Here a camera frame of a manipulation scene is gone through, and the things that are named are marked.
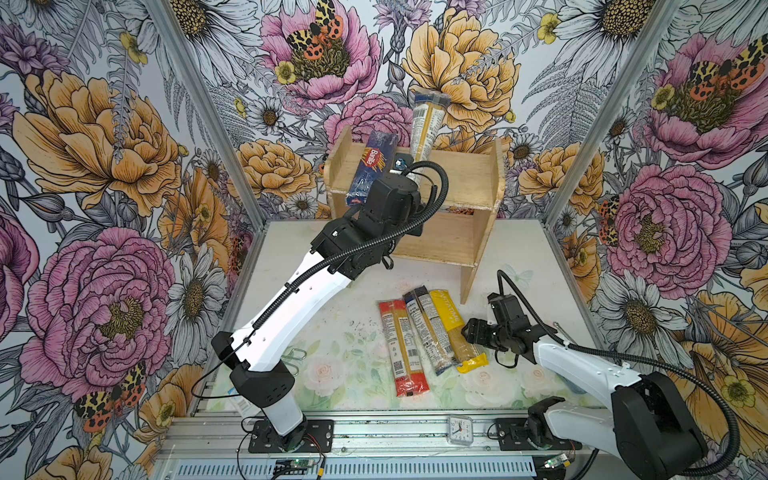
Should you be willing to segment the blue Barilla spaghetti box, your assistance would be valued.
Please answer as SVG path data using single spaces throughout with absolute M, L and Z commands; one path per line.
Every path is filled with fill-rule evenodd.
M 399 135 L 373 131 L 357 164 L 345 201 L 349 207 L 365 203 L 375 180 L 390 171 L 399 142 Z

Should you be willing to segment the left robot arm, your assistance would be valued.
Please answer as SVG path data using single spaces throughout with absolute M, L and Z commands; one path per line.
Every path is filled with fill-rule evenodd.
M 392 268 L 391 255 L 399 241 L 421 235 L 448 189 L 445 170 L 431 161 L 382 174 L 363 204 L 323 227 L 268 305 L 245 326 L 214 336 L 213 350 L 229 368 L 236 393 L 263 412 L 284 448 L 293 448 L 307 429 L 293 393 L 295 378 L 282 360 L 284 351 L 308 321 L 367 268 Z

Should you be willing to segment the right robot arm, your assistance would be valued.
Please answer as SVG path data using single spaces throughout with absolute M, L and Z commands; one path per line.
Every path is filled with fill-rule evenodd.
M 531 322 L 513 295 L 492 294 L 489 323 L 470 319 L 465 340 L 512 353 L 553 372 L 596 399 L 597 409 L 561 396 L 529 407 L 520 432 L 539 449 L 579 443 L 619 459 L 640 479 L 670 479 L 707 455 L 707 444 L 673 382 L 659 372 L 632 368 L 577 351 L 546 324 Z

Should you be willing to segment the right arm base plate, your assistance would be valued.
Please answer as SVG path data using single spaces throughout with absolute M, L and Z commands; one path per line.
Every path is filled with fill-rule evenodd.
M 518 417 L 497 418 L 489 430 L 491 439 L 495 439 L 501 451 L 579 451 L 583 445 L 573 440 L 557 437 L 535 440 L 533 433 L 526 426 L 526 420 Z

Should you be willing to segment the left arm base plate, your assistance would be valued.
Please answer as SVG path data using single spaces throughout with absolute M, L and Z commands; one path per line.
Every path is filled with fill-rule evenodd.
M 268 420 L 254 423 L 248 444 L 251 454 L 329 453 L 335 422 L 305 419 L 290 433 L 281 436 Z

